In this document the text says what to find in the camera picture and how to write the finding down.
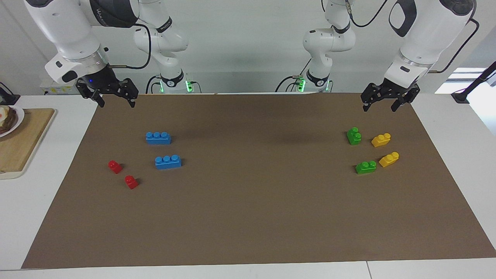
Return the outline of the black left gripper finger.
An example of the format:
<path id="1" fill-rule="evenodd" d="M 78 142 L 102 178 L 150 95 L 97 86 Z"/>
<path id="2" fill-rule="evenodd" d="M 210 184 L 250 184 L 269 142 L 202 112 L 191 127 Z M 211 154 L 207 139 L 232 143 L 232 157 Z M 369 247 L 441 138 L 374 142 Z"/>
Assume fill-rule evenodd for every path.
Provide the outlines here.
<path id="1" fill-rule="evenodd" d="M 375 102 L 381 100 L 382 85 L 376 85 L 375 83 L 370 83 L 365 90 L 361 93 L 361 100 L 363 103 L 363 111 L 367 112 L 371 105 Z"/>
<path id="2" fill-rule="evenodd" d="M 420 92 L 419 86 L 413 86 L 405 94 L 400 94 L 391 105 L 391 111 L 396 112 L 402 105 L 412 103 Z"/>

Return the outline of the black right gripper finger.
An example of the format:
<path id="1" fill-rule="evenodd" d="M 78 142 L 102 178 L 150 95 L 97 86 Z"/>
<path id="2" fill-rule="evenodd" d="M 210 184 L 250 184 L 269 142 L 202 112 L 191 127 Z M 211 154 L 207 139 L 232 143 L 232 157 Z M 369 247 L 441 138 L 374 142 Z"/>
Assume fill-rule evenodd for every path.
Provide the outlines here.
<path id="1" fill-rule="evenodd" d="M 135 101 L 138 98 L 139 90 L 130 78 L 119 81 L 118 96 L 124 98 L 131 108 L 135 107 Z"/>
<path id="2" fill-rule="evenodd" d="M 100 94 L 100 90 L 92 91 L 82 78 L 76 80 L 76 88 L 84 99 L 91 99 L 101 108 L 105 106 L 105 101 Z"/>

